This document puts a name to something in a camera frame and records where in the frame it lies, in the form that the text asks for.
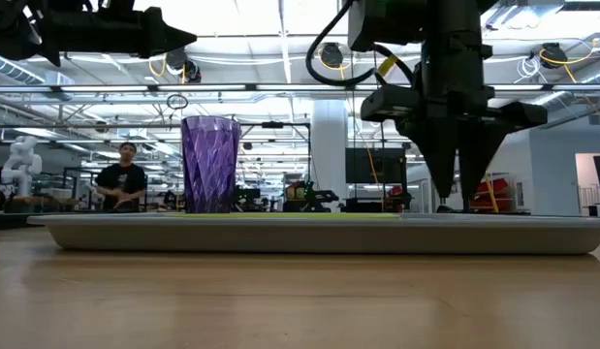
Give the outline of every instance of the person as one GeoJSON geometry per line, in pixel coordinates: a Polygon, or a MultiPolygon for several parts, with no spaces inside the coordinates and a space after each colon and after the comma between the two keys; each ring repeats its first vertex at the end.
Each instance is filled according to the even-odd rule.
{"type": "Polygon", "coordinates": [[[95,179],[97,192],[104,195],[103,210],[112,210],[133,202],[132,209],[138,211],[140,197],[146,190],[144,171],[132,163],[136,155],[136,145],[122,143],[118,148],[121,159],[118,164],[106,167],[95,179]]]}

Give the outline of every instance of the yellow object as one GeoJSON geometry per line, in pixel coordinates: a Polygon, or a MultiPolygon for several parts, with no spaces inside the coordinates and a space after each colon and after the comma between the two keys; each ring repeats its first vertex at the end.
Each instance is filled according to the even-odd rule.
{"type": "Polygon", "coordinates": [[[153,69],[153,61],[152,60],[148,60],[148,70],[151,71],[151,74],[156,76],[156,77],[161,77],[164,75],[164,73],[166,72],[166,56],[164,56],[164,60],[162,61],[162,73],[157,73],[154,69],[153,69]]]}
{"type": "Polygon", "coordinates": [[[377,69],[377,73],[379,73],[380,76],[385,77],[397,60],[398,57],[396,57],[395,55],[391,55],[379,66],[379,68],[377,69]]]}
{"type": "MultiPolygon", "coordinates": [[[[593,40],[593,41],[592,41],[592,48],[594,48],[596,45],[597,45],[597,41],[596,41],[596,40],[593,40]]],[[[548,62],[550,62],[550,63],[553,63],[553,64],[562,64],[562,65],[567,65],[567,64],[575,64],[575,63],[579,63],[579,62],[585,61],[585,60],[587,60],[588,58],[590,58],[590,56],[591,56],[591,55],[592,55],[592,53],[593,53],[593,50],[591,49],[591,50],[590,50],[590,52],[589,52],[589,53],[588,53],[586,56],[584,56],[584,57],[582,57],[582,58],[580,58],[580,59],[576,59],[576,60],[572,60],[572,61],[556,61],[556,60],[549,59],[549,58],[545,57],[545,56],[543,55],[543,52],[545,52],[545,51],[546,51],[546,50],[543,48],[543,49],[541,49],[541,51],[539,52],[539,56],[541,57],[541,59],[543,59],[543,60],[545,60],[545,61],[548,61],[548,62]]]]}
{"type": "Polygon", "coordinates": [[[491,184],[491,179],[489,178],[489,174],[485,174],[485,183],[487,184],[487,189],[489,190],[489,196],[491,197],[491,204],[493,205],[493,211],[498,212],[499,209],[497,207],[497,201],[495,200],[495,194],[493,193],[493,185],[491,184]]]}
{"type": "MultiPolygon", "coordinates": [[[[571,81],[573,83],[578,83],[578,81],[575,79],[575,77],[573,76],[573,73],[571,73],[571,69],[569,69],[569,66],[563,66],[564,70],[567,71],[567,74],[569,75],[569,78],[571,78],[571,81]]],[[[590,99],[587,96],[584,96],[584,98],[586,99],[586,101],[588,102],[588,104],[590,105],[590,107],[595,110],[595,112],[597,114],[600,115],[600,111],[599,109],[592,103],[592,101],[590,101],[590,99]]]]}
{"type": "MultiPolygon", "coordinates": [[[[345,75],[342,70],[340,71],[340,75],[342,76],[342,79],[345,79],[345,75]]],[[[375,178],[375,184],[377,184],[379,186],[379,178],[377,178],[377,172],[375,171],[375,165],[373,164],[373,155],[370,153],[370,148],[368,147],[368,143],[366,143],[362,134],[358,133],[358,135],[360,136],[360,139],[364,143],[364,147],[366,148],[366,153],[368,153],[368,163],[370,164],[370,170],[373,173],[373,178],[375,178]]],[[[379,191],[379,196],[381,197],[381,210],[383,211],[384,205],[385,205],[383,191],[381,191],[381,190],[379,191]]]]}
{"type": "Polygon", "coordinates": [[[244,212],[244,213],[166,213],[166,217],[188,219],[244,219],[244,218],[299,218],[299,219],[399,219],[395,213],[297,213],[297,212],[244,212]]]}

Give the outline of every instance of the yellow cable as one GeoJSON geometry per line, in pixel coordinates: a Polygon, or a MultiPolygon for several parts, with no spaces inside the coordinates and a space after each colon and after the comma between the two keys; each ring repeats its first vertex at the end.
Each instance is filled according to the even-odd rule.
{"type": "Polygon", "coordinates": [[[567,74],[569,75],[569,78],[571,78],[571,81],[573,83],[578,83],[578,81],[575,80],[575,77],[573,76],[573,73],[571,73],[571,69],[569,69],[569,66],[565,65],[564,66],[564,70],[567,71],[567,74]]]}
{"type": "Polygon", "coordinates": [[[157,73],[154,69],[153,69],[153,61],[152,60],[148,60],[148,70],[151,71],[151,74],[156,76],[156,77],[161,77],[164,75],[164,73],[166,72],[166,56],[164,56],[164,59],[162,60],[162,73],[157,73]]]}
{"type": "Polygon", "coordinates": [[[379,73],[380,76],[385,77],[395,65],[396,61],[398,61],[398,57],[396,57],[394,54],[386,58],[386,60],[377,69],[377,73],[379,73]]]}
{"type": "Polygon", "coordinates": [[[493,193],[493,185],[491,185],[491,180],[489,179],[489,174],[485,174],[485,183],[487,184],[487,189],[489,190],[489,196],[491,197],[491,203],[493,204],[493,211],[499,212],[497,208],[497,201],[495,200],[495,195],[493,193]]]}
{"type": "MultiPolygon", "coordinates": [[[[340,76],[342,77],[342,79],[345,79],[345,73],[343,72],[343,69],[337,69],[337,70],[340,70],[340,76]]],[[[375,165],[373,163],[373,155],[370,153],[370,148],[368,147],[368,143],[364,140],[364,137],[362,136],[361,133],[358,133],[358,136],[360,136],[360,139],[362,140],[362,143],[364,144],[364,147],[366,148],[366,153],[368,154],[368,163],[370,164],[370,170],[373,174],[373,178],[375,179],[375,184],[377,186],[379,186],[379,178],[377,177],[377,172],[375,171],[375,165]]],[[[385,203],[384,203],[384,192],[382,190],[379,191],[379,196],[381,197],[381,210],[383,212],[385,203]]]]}
{"type": "Polygon", "coordinates": [[[539,56],[540,56],[540,57],[541,57],[543,60],[545,60],[545,61],[548,61],[548,62],[550,62],[550,63],[553,63],[553,64],[562,64],[562,65],[567,65],[567,64],[575,64],[575,63],[580,63],[580,62],[582,62],[582,61],[585,61],[585,60],[587,60],[588,58],[590,58],[590,56],[591,56],[591,55],[592,55],[592,53],[594,52],[594,47],[595,47],[596,45],[597,45],[597,41],[596,41],[596,40],[593,40],[593,41],[592,41],[592,49],[590,50],[590,52],[589,52],[589,53],[588,53],[586,56],[584,56],[584,57],[582,57],[582,58],[580,58],[580,59],[572,60],[572,61],[556,61],[556,60],[553,60],[553,59],[549,59],[549,58],[547,58],[547,57],[545,57],[545,56],[543,55],[543,52],[545,52],[545,51],[546,51],[546,49],[544,49],[544,48],[543,48],[543,49],[541,49],[541,51],[539,52],[539,56]]]}
{"type": "MultiPolygon", "coordinates": [[[[571,81],[573,83],[578,83],[578,81],[575,79],[575,77],[573,76],[573,73],[571,72],[571,69],[569,69],[568,66],[563,66],[564,70],[567,71],[567,74],[569,75],[569,78],[571,78],[571,81]]],[[[597,109],[597,107],[592,103],[592,101],[590,101],[590,99],[588,98],[588,96],[584,96],[584,99],[586,99],[586,101],[588,102],[588,104],[590,105],[591,108],[594,109],[595,113],[600,114],[600,111],[597,109]]]]}

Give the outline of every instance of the workbench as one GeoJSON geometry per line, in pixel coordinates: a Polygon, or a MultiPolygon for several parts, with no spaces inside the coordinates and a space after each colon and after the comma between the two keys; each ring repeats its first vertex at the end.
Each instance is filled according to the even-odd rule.
{"type": "Polygon", "coordinates": [[[600,349],[570,257],[71,252],[0,231],[0,349],[600,349]]]}

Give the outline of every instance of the white robot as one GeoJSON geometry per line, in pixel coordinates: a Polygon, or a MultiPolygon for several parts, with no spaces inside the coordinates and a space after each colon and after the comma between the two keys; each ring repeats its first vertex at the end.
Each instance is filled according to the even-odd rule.
{"type": "Polygon", "coordinates": [[[41,173],[41,156],[35,154],[34,147],[37,145],[37,139],[31,136],[20,136],[16,142],[11,144],[11,154],[2,168],[2,186],[1,190],[6,196],[15,192],[15,183],[17,182],[17,195],[30,196],[32,187],[32,176],[41,173]]]}

